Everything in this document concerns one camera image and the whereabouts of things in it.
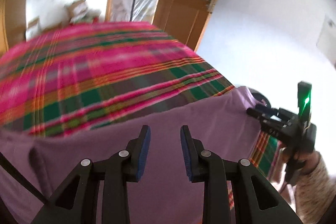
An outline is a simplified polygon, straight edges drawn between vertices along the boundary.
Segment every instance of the striped bedspread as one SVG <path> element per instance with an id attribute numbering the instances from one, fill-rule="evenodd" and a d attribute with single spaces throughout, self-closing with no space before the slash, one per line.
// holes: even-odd
<path id="1" fill-rule="evenodd" d="M 67 136 L 219 96 L 234 88 L 187 46 L 145 23 L 76 25 L 0 59 L 0 126 Z M 261 133 L 252 162 L 269 177 L 277 141 Z"/>

